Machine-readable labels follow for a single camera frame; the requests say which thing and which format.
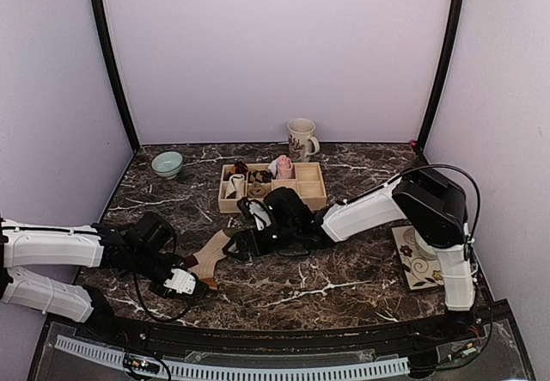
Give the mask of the beige striped cuff sock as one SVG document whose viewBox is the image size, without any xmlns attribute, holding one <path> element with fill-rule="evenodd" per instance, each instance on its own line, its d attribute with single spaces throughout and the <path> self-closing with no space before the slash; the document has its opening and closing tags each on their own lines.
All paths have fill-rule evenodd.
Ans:
<svg viewBox="0 0 550 381">
<path fill-rule="evenodd" d="M 184 268 L 195 273 L 201 282 L 208 285 L 212 291 L 216 291 L 216 265 L 227 257 L 223 253 L 223 248 L 238 231 L 236 228 L 223 228 L 216 232 L 202 249 L 184 258 Z"/>
</svg>

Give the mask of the wooden compartment organizer box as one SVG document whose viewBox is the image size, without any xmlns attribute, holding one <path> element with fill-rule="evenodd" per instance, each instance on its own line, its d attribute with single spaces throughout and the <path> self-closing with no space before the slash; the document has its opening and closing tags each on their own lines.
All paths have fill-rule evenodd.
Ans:
<svg viewBox="0 0 550 381">
<path fill-rule="evenodd" d="M 234 164 L 224 164 L 217 196 L 217 204 L 220 213 L 239 213 L 237 200 L 225 199 L 226 187 Z M 327 190 L 323 181 L 321 166 L 318 163 L 295 163 L 294 178 L 289 180 L 272 180 L 272 191 L 287 187 L 293 189 L 300 199 L 312 210 L 318 211 L 327 203 Z M 248 197 L 248 184 L 246 181 L 245 194 Z"/>
</svg>

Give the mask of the pink patterned long sock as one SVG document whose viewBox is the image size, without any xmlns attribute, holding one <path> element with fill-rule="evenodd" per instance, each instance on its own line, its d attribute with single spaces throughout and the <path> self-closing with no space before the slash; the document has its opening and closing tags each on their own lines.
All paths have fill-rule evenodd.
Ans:
<svg viewBox="0 0 550 381">
<path fill-rule="evenodd" d="M 280 155 L 268 165 L 272 178 L 276 180 L 289 180 L 294 178 L 294 165 L 289 157 Z"/>
</svg>

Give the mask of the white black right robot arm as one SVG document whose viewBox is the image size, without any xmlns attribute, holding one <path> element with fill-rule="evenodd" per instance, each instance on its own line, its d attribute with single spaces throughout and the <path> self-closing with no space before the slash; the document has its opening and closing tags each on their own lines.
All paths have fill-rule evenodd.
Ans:
<svg viewBox="0 0 550 381">
<path fill-rule="evenodd" d="M 223 246 L 226 256 L 247 261 L 297 244 L 304 249 L 330 248 L 359 233 L 397 221 L 407 222 L 415 238 L 436 257 L 443 280 L 444 303 L 451 311 L 438 333 L 457 341 L 470 330 L 474 307 L 471 247 L 479 219 L 468 216 L 464 188 L 445 171 L 474 178 L 464 169 L 432 163 L 405 169 L 384 183 L 349 200 L 337 200 L 315 212 L 297 192 L 281 187 L 263 200 L 242 198 L 237 205 L 253 220 Z"/>
</svg>

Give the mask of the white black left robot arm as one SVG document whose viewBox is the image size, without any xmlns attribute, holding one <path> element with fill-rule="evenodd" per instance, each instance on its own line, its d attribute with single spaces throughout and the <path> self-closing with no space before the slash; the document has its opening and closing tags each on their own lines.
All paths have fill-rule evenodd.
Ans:
<svg viewBox="0 0 550 381">
<path fill-rule="evenodd" d="M 174 228 L 145 213 L 135 224 L 78 227 L 1 221 L 1 300 L 87 323 L 103 343 L 121 336 L 120 322 L 101 290 L 73 286 L 29 271 L 29 265 L 72 265 L 118 269 L 150 281 L 150 290 L 167 299 L 200 299 L 208 285 L 184 265 L 182 257 L 163 252 L 176 243 Z"/>
</svg>

